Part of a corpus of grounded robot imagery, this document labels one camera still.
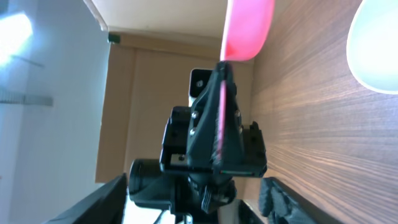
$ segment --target wooden tabletop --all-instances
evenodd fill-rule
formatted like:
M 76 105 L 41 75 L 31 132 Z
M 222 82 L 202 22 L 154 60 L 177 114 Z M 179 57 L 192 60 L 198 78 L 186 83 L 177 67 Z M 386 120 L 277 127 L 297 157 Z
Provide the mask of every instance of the wooden tabletop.
M 344 223 L 397 223 L 398 96 L 365 89 L 346 59 L 360 3 L 292 1 L 256 58 L 251 118 L 266 175 Z M 258 183 L 246 198 L 258 198 Z

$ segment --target wood grain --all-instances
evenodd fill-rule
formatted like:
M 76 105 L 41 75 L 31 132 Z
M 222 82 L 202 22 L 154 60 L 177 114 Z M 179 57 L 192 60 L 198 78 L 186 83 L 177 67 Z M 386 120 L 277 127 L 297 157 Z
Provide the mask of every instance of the wood grain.
M 254 64 L 269 172 L 344 223 L 398 222 L 398 96 L 361 86 L 346 40 L 361 3 L 296 0 Z M 258 182 L 245 198 L 258 198 Z

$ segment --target ceiling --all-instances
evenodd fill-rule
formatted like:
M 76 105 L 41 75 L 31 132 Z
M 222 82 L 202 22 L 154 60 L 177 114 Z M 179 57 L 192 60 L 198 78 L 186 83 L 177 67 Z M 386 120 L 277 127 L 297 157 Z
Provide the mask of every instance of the ceiling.
M 217 44 L 223 35 L 227 0 L 85 1 L 94 5 L 109 31 L 195 42 L 204 38 Z M 291 1 L 275 0 L 274 17 L 278 17 Z

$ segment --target cable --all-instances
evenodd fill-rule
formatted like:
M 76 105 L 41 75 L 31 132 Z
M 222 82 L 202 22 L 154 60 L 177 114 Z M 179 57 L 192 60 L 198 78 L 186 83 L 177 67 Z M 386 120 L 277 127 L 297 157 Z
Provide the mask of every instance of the cable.
M 159 216 L 157 217 L 157 219 L 155 220 L 154 224 L 160 224 L 160 221 L 162 220 L 162 216 L 163 214 L 166 212 L 166 210 L 163 210 Z

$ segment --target brown wooden surface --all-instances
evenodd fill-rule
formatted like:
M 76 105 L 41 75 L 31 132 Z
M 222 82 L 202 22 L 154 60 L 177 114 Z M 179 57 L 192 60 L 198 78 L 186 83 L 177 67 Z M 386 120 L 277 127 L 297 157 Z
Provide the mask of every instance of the brown wooden surface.
M 251 118 L 266 175 L 345 223 L 397 223 L 398 96 L 362 87 L 346 60 L 360 2 L 293 1 L 256 58 Z

